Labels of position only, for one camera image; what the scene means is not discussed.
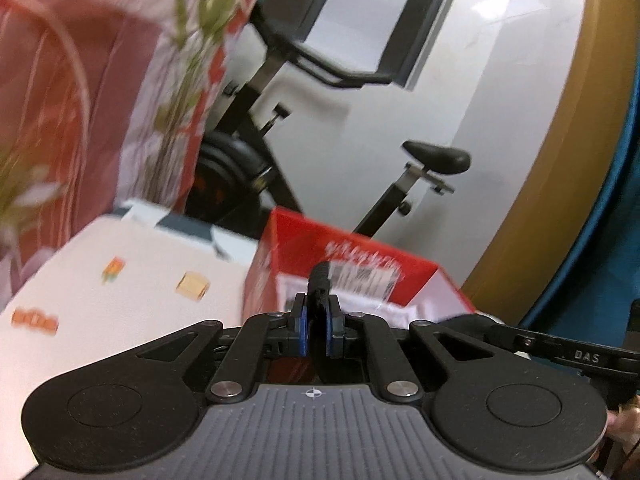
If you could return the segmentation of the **person's hand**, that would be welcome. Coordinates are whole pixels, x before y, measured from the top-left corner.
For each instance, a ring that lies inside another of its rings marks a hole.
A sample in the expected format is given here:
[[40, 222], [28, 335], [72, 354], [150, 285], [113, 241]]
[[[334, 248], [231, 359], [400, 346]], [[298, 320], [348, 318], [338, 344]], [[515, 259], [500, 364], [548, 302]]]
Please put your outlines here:
[[617, 411], [608, 411], [606, 435], [619, 443], [625, 453], [634, 454], [639, 449], [640, 412], [639, 396], [621, 405]]

